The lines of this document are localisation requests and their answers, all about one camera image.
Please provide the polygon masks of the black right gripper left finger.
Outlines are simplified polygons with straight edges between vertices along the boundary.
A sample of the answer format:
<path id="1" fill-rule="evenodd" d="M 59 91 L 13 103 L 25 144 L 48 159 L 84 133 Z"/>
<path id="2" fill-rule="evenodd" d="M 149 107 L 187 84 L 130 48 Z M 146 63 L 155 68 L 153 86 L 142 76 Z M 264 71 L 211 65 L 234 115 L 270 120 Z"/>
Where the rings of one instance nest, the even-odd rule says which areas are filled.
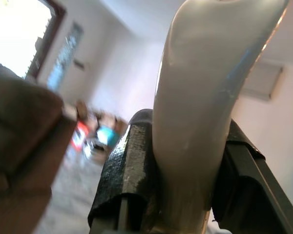
<path id="1" fill-rule="evenodd" d="M 152 232 L 159 215 L 159 173 L 151 109 L 139 110 L 105 162 L 88 214 L 92 232 Z"/>

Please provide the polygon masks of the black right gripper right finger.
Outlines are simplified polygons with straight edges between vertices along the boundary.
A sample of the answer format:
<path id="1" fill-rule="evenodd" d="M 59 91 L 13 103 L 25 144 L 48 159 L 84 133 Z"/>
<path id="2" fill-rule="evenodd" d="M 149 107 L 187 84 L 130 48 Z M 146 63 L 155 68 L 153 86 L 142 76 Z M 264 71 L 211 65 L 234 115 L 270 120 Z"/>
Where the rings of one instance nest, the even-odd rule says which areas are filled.
<path id="1" fill-rule="evenodd" d="M 220 229 L 293 234 L 293 206 L 265 157 L 232 120 L 212 200 Z"/>

